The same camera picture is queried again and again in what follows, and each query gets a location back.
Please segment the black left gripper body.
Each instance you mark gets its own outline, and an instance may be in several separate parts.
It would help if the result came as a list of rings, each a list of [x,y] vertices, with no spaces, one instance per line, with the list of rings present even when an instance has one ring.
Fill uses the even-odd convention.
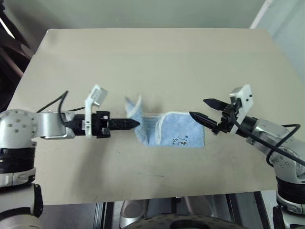
[[[111,137],[108,121],[110,119],[110,112],[97,111],[91,115],[91,131],[96,138]]]

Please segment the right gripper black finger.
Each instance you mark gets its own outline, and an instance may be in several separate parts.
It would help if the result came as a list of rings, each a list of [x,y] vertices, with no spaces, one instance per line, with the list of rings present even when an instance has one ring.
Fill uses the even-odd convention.
[[[217,122],[210,119],[208,116],[200,112],[189,112],[189,115],[199,124],[214,130],[217,127]]]
[[[203,99],[203,102],[217,111],[223,111],[229,104],[215,98]]]

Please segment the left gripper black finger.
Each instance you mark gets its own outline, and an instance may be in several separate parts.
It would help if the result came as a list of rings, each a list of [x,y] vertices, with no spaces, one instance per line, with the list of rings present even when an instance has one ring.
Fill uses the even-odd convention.
[[[125,118],[115,118],[110,119],[109,122],[112,125],[139,125],[140,123],[138,121],[135,121],[133,119],[125,119]]]
[[[112,123],[109,124],[109,129],[111,131],[117,131],[117,130],[130,130],[133,128],[136,128],[137,126],[139,126],[139,123],[127,123],[127,124],[122,124],[122,123]]]

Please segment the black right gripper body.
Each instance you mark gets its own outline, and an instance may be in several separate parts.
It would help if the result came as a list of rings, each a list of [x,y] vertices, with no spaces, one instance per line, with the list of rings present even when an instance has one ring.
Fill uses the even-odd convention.
[[[231,118],[231,111],[236,113],[235,106],[229,104],[222,112],[220,123],[217,124],[217,127],[213,130],[215,135],[218,135],[220,132],[228,133],[231,131],[234,126],[234,122]]]

